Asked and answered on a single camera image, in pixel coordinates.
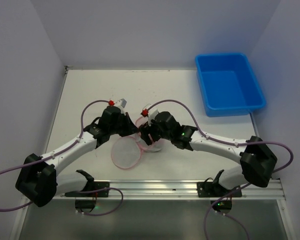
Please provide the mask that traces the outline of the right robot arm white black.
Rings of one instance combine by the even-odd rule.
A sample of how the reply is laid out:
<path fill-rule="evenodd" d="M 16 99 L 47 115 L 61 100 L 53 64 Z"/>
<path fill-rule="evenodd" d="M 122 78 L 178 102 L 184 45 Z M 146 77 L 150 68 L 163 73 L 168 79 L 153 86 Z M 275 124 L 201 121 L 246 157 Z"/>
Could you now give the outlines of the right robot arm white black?
<path fill-rule="evenodd" d="M 213 140 L 212 136 L 200 133 L 196 126 L 180 124 L 168 111 L 156 113 L 138 129 L 147 145 L 164 139 L 181 150 L 206 152 L 234 161 L 235 167 L 220 170 L 213 181 L 203 187 L 211 196 L 220 197 L 245 184 L 266 188 L 278 160 L 257 136 L 231 142 L 227 142 L 227 138 Z"/>

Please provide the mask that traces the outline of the white pink mesh laundry bag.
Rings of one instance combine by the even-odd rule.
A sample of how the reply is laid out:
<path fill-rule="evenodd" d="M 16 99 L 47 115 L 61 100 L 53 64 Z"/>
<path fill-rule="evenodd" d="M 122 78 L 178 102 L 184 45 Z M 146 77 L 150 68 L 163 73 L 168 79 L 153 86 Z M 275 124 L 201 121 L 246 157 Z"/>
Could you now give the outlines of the white pink mesh laundry bag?
<path fill-rule="evenodd" d="M 156 153 L 163 149 L 164 140 L 153 141 L 151 144 L 141 138 L 141 133 L 120 137 L 111 148 L 112 163 L 119 169 L 128 170 L 135 167 L 142 158 L 143 153 Z"/>

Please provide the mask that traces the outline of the blue plastic bin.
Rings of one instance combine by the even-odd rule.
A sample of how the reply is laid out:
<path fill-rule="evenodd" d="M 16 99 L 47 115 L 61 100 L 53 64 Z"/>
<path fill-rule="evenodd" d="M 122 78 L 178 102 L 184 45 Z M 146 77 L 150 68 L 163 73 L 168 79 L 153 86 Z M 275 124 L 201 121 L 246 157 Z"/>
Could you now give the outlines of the blue plastic bin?
<path fill-rule="evenodd" d="M 249 115 L 266 106 L 263 91 L 245 54 L 200 54 L 195 57 L 195 65 L 208 117 Z"/>

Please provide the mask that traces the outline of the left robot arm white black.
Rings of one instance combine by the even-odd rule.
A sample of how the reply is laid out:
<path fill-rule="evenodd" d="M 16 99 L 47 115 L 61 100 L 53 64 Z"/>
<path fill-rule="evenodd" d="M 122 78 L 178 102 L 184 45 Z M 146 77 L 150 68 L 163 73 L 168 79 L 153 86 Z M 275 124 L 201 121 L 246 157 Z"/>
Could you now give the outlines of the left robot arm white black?
<path fill-rule="evenodd" d="M 65 176 L 60 176 L 60 173 L 81 156 L 109 141 L 112 135 L 126 137 L 137 132 L 138 128 L 124 106 L 118 103 L 109 105 L 97 123 L 84 127 L 73 140 L 42 156 L 29 155 L 15 187 L 38 207 L 45 206 L 55 195 L 70 192 L 89 194 L 96 187 L 94 178 L 86 171 L 76 170 L 74 174 Z"/>

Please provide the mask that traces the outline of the aluminium mounting rail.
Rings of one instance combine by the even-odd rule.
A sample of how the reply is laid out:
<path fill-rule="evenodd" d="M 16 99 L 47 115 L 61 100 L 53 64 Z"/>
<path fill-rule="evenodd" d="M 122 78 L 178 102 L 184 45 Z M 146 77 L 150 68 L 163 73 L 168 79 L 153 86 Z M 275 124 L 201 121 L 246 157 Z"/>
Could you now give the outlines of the aluminium mounting rail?
<path fill-rule="evenodd" d="M 121 190 L 125 199 L 130 200 L 216 200 L 222 194 L 212 193 L 208 187 L 211 180 L 95 180 L 90 183 L 86 179 L 60 179 L 55 198 L 89 198 L 88 193 L 78 193 L 74 187 L 83 187 L 84 191 L 100 190 L 98 198 L 119 199 Z M 283 200 L 285 194 L 279 180 L 270 181 L 267 188 L 254 185 L 236 187 L 226 199 L 239 200 Z"/>

